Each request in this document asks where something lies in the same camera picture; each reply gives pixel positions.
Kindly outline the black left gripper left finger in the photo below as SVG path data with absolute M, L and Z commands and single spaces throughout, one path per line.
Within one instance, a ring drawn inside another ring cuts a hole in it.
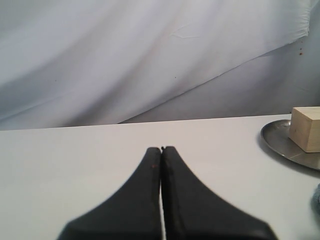
M 106 201 L 70 221 L 60 240 L 161 240 L 161 150 L 150 147 L 130 178 Z

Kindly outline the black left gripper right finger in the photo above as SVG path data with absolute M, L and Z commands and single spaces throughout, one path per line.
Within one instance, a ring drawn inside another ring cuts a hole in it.
M 173 146 L 162 148 L 161 194 L 168 240 L 275 240 L 264 221 L 228 203 L 190 170 Z

